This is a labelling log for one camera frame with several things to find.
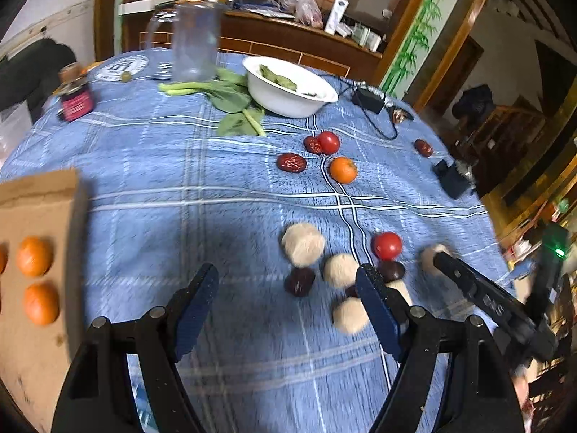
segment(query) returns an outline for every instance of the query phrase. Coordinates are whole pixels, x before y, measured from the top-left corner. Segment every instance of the tablecloth logo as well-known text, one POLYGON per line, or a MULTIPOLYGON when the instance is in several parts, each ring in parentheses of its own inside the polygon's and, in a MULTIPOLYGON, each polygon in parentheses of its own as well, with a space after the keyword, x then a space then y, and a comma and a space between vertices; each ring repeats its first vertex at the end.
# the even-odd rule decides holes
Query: tablecloth logo
POLYGON ((96 79, 101 81, 120 81, 122 73, 129 71, 132 76, 142 71, 148 65, 148 57, 144 55, 131 55, 112 62, 102 67, 96 74, 96 79))

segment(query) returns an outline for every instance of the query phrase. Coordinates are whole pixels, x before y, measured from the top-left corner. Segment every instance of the bamboo painting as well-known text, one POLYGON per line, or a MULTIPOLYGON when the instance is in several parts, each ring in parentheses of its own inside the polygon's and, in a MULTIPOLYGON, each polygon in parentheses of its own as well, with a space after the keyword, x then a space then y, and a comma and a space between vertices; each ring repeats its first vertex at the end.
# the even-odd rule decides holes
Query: bamboo painting
POLYGON ((415 74, 417 54, 422 51, 428 52, 431 49, 431 38, 439 31, 435 24, 442 18, 439 8, 441 1, 443 0, 423 0, 409 34, 383 80, 383 91, 394 94, 395 89, 403 79, 415 74))

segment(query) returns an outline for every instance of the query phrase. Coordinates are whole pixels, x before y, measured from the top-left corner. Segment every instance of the blue gripper pad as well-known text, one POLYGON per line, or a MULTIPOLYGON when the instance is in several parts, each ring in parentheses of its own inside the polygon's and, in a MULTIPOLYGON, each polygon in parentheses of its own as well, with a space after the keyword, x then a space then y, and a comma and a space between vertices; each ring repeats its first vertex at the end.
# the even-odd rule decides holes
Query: blue gripper pad
POLYGON ((402 361, 405 350, 400 339, 409 324, 405 312, 407 303, 399 292, 385 286, 383 278, 370 264, 357 270, 356 288, 381 347, 396 361, 402 361))
POLYGON ((190 353, 196 345, 198 334, 218 292, 218 285, 218 271, 213 265, 204 264, 190 285, 178 290, 168 303, 167 307, 174 315, 168 324, 175 333, 173 342, 175 363, 190 353))

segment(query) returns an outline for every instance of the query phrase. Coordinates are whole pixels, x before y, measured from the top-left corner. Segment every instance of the plastic bag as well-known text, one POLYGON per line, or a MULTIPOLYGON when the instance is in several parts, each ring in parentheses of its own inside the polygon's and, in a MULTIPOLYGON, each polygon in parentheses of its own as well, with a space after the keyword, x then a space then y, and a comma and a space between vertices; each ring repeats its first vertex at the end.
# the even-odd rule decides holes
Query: plastic bag
POLYGON ((32 119, 26 102, 0 112, 0 169, 31 128, 32 119))
POLYGON ((298 22, 322 28, 322 15, 315 0, 276 0, 287 11, 294 13, 298 22))

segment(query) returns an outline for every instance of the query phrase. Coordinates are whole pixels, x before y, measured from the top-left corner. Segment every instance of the red label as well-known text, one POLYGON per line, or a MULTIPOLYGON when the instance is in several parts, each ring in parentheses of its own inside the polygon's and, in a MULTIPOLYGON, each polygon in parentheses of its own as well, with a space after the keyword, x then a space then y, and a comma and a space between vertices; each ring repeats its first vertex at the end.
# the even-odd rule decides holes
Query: red label
POLYGON ((62 101, 62 111, 64 112, 65 120, 68 122, 81 118, 83 115, 88 114, 88 112, 92 112, 93 109, 94 102, 88 91, 80 93, 78 96, 67 101, 62 101))

